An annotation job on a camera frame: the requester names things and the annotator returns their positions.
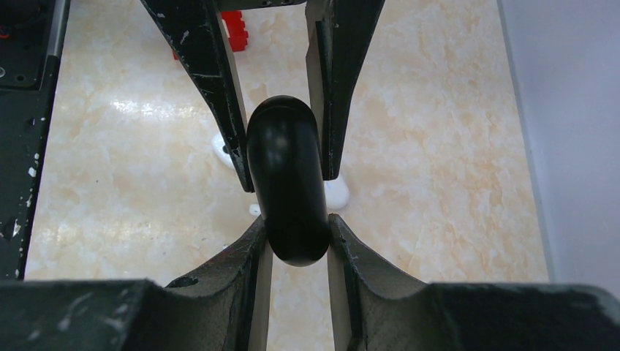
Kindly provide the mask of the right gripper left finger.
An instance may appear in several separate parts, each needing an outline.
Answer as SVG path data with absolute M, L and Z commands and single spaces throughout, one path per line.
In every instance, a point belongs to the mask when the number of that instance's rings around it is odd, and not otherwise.
M 263 220 L 163 287 L 148 279 L 1 283 L 3 350 L 264 350 L 273 255 Z

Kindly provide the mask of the black oval earbud case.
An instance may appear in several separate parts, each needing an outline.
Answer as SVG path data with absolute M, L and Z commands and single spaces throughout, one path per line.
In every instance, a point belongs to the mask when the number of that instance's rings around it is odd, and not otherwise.
M 262 102 L 249 119 L 247 157 L 273 252 L 288 265 L 314 264 L 328 250 L 330 229 L 310 107 L 285 95 Z

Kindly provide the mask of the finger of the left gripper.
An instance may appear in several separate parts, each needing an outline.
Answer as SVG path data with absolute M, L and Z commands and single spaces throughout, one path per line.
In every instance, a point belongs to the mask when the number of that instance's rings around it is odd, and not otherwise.
M 323 179 L 338 177 L 352 96 L 383 0 L 307 1 L 306 68 L 317 120 Z
M 145 0 L 148 14 L 209 106 L 245 192 L 254 187 L 246 153 L 246 111 L 222 12 L 243 1 Z

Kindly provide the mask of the small white square earbud case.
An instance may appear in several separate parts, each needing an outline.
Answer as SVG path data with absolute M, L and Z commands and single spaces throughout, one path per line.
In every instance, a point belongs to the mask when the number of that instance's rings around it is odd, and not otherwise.
M 227 147 L 224 138 L 220 133 L 213 136 L 211 139 L 211 148 L 213 152 L 217 156 L 220 162 L 222 162 L 226 167 L 234 170 L 233 160 L 230 156 L 229 148 Z

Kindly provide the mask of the white oval charging case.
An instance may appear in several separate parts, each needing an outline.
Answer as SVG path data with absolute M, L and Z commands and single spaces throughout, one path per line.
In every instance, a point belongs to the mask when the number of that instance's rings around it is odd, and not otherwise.
M 331 181 L 323 181 L 326 206 L 330 210 L 344 208 L 350 200 L 350 190 L 342 174 Z

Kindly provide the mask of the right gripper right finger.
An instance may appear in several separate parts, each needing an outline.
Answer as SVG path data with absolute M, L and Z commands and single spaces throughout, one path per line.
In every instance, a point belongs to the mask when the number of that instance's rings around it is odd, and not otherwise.
M 328 281 L 337 350 L 617 350 L 619 301 L 582 284 L 426 283 L 338 215 Z

